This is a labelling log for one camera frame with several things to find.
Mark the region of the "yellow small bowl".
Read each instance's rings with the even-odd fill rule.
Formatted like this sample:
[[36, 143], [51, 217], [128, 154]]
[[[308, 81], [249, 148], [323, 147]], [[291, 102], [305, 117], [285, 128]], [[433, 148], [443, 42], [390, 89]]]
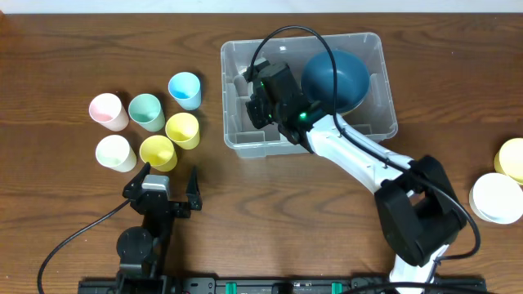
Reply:
[[522, 185], [522, 139], [506, 141], [494, 156], [494, 169], [497, 173], [511, 177]]

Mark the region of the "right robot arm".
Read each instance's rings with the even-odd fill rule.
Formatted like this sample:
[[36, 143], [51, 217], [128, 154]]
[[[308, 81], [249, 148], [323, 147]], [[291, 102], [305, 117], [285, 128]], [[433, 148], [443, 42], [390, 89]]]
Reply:
[[396, 254], [389, 289], [423, 293], [434, 287], [436, 267], [470, 219], [440, 162], [396, 154], [325, 112], [306, 98], [284, 62], [253, 61], [244, 77], [253, 86], [246, 106], [254, 127], [277, 125], [290, 143], [335, 163], [373, 193]]

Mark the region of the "clear plastic storage container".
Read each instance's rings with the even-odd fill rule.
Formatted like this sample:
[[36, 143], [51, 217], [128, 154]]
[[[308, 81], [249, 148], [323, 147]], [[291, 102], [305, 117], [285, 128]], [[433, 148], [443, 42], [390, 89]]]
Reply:
[[[398, 131], [398, 123], [380, 37], [375, 33], [345, 33], [325, 35], [324, 39], [332, 50], [357, 56], [369, 71], [370, 86], [363, 103], [344, 113], [343, 118], [375, 142], [392, 138]], [[261, 42], [260, 39], [236, 40], [225, 42], [221, 47], [224, 141], [243, 159], [302, 154], [306, 150], [289, 143], [276, 125], [256, 129], [247, 115], [245, 103], [253, 91], [243, 73]], [[323, 52], [324, 46], [315, 36], [305, 36], [273, 38], [258, 56], [272, 63], [288, 63], [300, 82], [309, 59]]]

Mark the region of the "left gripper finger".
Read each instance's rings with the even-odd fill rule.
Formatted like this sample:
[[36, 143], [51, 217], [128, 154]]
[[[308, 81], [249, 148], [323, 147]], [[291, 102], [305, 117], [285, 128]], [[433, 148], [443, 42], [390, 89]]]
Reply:
[[197, 167], [193, 167], [191, 170], [189, 182], [186, 187], [186, 197], [188, 198], [190, 210], [202, 210], [203, 201], [199, 191]]
[[145, 177], [150, 174], [150, 163], [146, 163], [143, 168], [124, 186], [123, 197], [129, 200], [137, 200], [142, 194], [141, 184]]

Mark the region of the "white small bowl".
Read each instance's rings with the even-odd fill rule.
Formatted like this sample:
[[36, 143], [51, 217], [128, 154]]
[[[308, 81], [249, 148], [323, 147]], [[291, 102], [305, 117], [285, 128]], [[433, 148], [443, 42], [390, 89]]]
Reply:
[[508, 225], [522, 217], [522, 188], [509, 176], [487, 173], [472, 186], [469, 204], [482, 220]]

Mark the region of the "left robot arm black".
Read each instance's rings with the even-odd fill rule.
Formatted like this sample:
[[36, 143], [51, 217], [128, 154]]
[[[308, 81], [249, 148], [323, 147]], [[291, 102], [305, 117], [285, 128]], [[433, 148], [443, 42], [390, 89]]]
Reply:
[[163, 275], [172, 227], [176, 219], [190, 218], [203, 206], [196, 168], [191, 170], [184, 202], [172, 201], [169, 177], [152, 175], [150, 169], [147, 163], [123, 188], [123, 197], [143, 221], [118, 237], [115, 293], [175, 292], [173, 279]]

